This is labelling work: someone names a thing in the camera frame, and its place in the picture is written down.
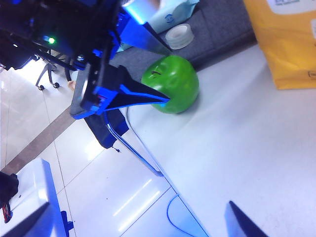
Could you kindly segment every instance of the screw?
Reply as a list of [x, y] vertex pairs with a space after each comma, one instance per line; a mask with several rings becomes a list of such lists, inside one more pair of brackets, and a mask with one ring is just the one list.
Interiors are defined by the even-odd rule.
[[84, 61], [84, 56], [81, 54], [77, 57], [77, 61], [83, 62]]

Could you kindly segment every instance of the chair wheel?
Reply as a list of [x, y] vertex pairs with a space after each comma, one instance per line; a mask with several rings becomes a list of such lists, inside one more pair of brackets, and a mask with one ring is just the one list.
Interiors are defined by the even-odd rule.
[[58, 87], [59, 87], [59, 83], [57, 83], [57, 82], [54, 83], [54, 84], [53, 84], [53, 87], [54, 87], [54, 88], [58, 88]]

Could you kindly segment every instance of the apple stem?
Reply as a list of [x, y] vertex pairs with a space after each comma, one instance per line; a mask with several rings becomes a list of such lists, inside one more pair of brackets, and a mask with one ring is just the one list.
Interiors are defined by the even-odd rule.
[[161, 75], [161, 73], [156, 72], [156, 71], [152, 71], [152, 74], [158, 74], [158, 75]]

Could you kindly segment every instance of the yellow paper bag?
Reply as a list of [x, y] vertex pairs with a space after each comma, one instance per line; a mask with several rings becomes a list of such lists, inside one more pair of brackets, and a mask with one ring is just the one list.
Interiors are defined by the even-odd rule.
[[244, 2], [276, 87], [316, 87], [316, 0]]

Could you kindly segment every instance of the white table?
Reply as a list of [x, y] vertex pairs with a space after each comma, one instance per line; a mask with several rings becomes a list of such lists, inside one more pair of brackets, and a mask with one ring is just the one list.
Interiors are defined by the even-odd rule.
[[272, 237], [316, 236], [316, 90], [276, 90], [253, 46], [198, 73], [179, 115], [130, 109], [132, 126], [212, 237], [233, 200]]

